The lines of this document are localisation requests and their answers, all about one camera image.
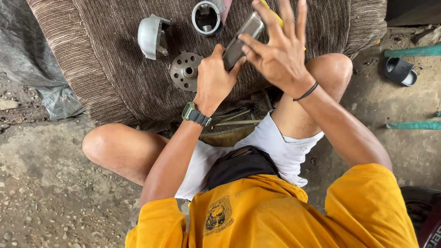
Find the white shorts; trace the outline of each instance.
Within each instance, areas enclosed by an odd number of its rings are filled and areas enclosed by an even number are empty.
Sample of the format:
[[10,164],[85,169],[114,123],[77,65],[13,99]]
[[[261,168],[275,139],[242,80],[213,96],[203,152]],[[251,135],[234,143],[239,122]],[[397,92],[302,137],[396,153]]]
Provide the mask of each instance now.
[[305,186],[308,180],[299,177],[300,164],[305,161],[305,155],[323,137],[323,132],[306,139],[282,136],[270,113],[271,111],[250,135],[234,147],[212,147],[198,140],[184,181],[175,198],[192,200],[197,193],[206,192],[207,174],[214,162],[230,151],[248,145],[267,152],[277,166],[282,179],[299,187]]

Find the black wristband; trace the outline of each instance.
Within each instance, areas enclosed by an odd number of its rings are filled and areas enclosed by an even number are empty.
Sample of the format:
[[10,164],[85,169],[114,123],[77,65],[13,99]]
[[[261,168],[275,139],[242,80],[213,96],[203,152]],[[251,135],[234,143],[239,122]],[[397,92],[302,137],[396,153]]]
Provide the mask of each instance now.
[[293,101],[298,101],[298,100],[301,100],[301,99],[309,96],[309,94],[311,94],[315,90],[315,88],[317,88],[317,86],[318,86],[318,83],[316,81],[315,84],[312,86],[312,88],[310,88],[305,94],[303,94],[303,96],[301,96],[298,99],[293,99]]

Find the green digital watch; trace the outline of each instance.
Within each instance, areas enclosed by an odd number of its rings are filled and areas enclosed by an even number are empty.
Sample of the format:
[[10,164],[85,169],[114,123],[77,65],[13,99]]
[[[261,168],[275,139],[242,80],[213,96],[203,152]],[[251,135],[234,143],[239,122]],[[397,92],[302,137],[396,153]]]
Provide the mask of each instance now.
[[192,102],[187,103],[185,106],[184,111],[182,112],[182,119],[194,121],[204,127],[208,127],[211,123],[211,118],[197,111]]

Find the watch strap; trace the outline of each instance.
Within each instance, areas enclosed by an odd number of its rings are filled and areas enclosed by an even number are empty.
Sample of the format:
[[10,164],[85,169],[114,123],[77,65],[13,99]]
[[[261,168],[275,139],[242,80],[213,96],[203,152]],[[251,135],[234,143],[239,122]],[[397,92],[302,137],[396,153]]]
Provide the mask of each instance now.
[[211,120],[211,118],[201,114],[197,110],[193,110],[190,113],[190,120],[196,122],[197,124],[201,124],[202,126],[206,127],[209,124],[209,121]]

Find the black waist bag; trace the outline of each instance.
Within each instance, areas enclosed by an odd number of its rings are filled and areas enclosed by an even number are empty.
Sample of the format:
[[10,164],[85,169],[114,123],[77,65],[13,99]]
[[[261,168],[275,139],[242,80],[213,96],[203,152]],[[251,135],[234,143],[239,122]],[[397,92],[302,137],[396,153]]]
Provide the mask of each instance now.
[[268,153],[253,146],[242,147],[216,160],[208,172],[208,189],[258,174],[279,172]]

